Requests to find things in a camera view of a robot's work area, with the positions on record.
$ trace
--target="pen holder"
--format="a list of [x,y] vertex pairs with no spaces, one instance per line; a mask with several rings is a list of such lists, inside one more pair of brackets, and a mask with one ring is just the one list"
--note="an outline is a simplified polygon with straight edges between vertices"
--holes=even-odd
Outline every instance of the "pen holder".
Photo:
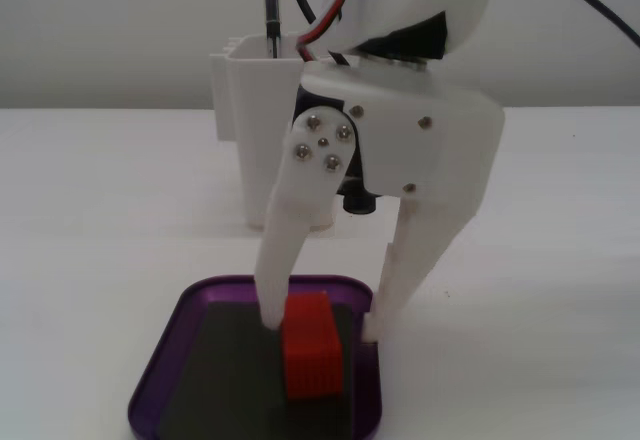
[[[304,65],[296,37],[282,37],[277,59],[267,57],[265,35],[231,38],[224,53],[211,56],[218,139],[237,143],[245,218],[252,227],[264,226],[282,142],[293,122]],[[313,225],[332,223],[330,211],[318,215]]]

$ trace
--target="red wire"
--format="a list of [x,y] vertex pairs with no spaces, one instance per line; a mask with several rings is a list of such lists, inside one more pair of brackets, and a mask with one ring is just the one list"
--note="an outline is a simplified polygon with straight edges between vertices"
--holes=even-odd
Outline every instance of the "red wire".
[[300,47],[304,45],[308,45],[312,42],[315,42],[329,29],[329,26],[331,26],[335,18],[338,16],[338,12],[344,5],[345,1],[346,0],[336,0],[336,2],[331,6],[329,11],[327,12],[327,15],[325,15],[325,17],[322,19],[322,21],[318,24],[316,28],[298,37],[298,51],[300,51],[300,55],[302,56],[303,59],[305,57],[303,56],[304,54],[302,53],[302,49],[300,49]]
[[302,57],[302,60],[304,60],[305,62],[313,62],[315,60],[315,58],[313,58],[313,55],[311,55],[311,52],[309,52],[309,50],[307,50],[307,47],[305,47],[304,45],[300,45],[298,47],[298,53]]

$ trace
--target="screw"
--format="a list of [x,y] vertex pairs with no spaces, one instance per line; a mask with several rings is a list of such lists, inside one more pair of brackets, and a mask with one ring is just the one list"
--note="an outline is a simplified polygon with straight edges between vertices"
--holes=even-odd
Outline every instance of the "screw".
[[315,132],[318,128],[320,128],[320,125],[322,125],[322,120],[320,120],[318,116],[311,115],[309,118],[307,118],[307,127],[312,132]]
[[361,118],[364,115],[364,108],[362,108],[360,105],[356,105],[351,110],[349,110],[349,113],[353,118]]
[[433,127],[433,119],[431,117],[422,117],[418,120],[418,125],[420,125],[420,128],[423,130],[429,130]]
[[300,160],[301,162],[309,160],[311,158],[311,153],[311,148],[309,148],[309,146],[305,145],[304,143],[298,145],[293,151],[296,159]]
[[348,125],[341,125],[336,130],[336,138],[341,142],[348,142],[353,135],[353,130]]
[[324,169],[327,172],[335,173],[342,167],[342,162],[336,155],[329,155],[324,159]]

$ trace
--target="pen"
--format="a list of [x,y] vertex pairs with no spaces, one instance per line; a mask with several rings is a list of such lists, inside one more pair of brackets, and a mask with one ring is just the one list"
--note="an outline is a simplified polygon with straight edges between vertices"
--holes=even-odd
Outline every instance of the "pen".
[[267,50],[269,57],[280,55],[280,6],[278,0],[264,0],[267,24]]

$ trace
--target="red cube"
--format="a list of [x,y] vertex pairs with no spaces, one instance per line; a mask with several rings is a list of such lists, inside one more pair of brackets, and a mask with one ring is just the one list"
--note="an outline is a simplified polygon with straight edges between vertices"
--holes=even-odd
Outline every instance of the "red cube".
[[282,350],[290,400],[342,394],[342,345],[326,293],[289,295]]

